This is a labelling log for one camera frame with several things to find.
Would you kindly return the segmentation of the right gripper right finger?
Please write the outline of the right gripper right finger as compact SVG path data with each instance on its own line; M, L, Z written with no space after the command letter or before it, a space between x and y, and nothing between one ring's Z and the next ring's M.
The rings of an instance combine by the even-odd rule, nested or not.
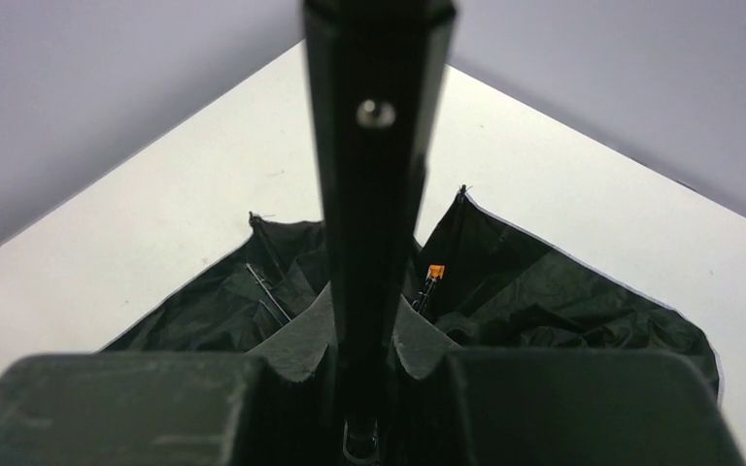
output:
M462 348L401 302L410 465L740 465L697 368L654 350Z

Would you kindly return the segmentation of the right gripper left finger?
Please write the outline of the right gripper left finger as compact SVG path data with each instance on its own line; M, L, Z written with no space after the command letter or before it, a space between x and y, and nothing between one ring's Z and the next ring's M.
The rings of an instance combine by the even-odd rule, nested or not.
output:
M0 378L0 465L332 465L332 300L246 353L35 354Z

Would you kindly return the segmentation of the purple umbrella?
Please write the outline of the purple umbrella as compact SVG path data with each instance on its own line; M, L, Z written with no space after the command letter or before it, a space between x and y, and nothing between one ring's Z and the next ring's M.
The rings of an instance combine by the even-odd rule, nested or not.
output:
M410 465L392 347L401 302L462 348L654 350L719 376L703 333L465 192L413 232L456 11L449 1L303 7L334 336L332 465Z

